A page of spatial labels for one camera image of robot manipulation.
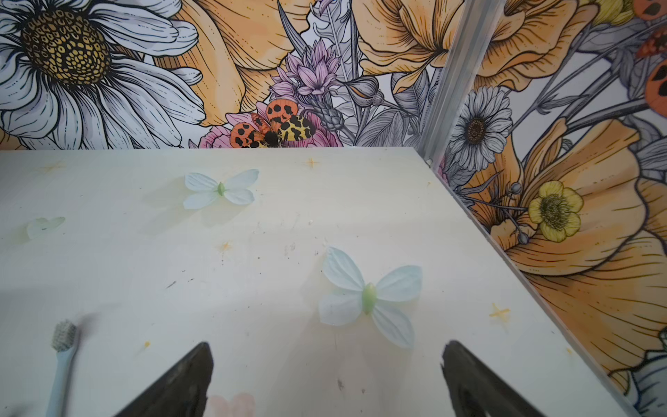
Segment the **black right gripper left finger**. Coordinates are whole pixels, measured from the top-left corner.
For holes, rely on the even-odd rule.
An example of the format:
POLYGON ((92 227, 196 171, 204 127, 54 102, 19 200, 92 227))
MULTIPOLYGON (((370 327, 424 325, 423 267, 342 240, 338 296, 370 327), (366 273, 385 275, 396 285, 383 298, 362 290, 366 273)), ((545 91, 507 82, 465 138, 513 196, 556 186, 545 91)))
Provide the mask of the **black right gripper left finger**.
POLYGON ((116 416, 202 417, 213 369, 210 346, 200 342, 116 416))

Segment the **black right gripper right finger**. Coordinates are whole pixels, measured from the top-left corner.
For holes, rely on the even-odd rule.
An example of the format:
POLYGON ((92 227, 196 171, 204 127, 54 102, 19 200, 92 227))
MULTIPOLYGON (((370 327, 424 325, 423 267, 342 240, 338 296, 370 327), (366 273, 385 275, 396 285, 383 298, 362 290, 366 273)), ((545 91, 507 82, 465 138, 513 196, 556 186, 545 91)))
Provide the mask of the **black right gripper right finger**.
POLYGON ((544 416, 458 341, 444 347, 441 369, 456 416, 544 416))

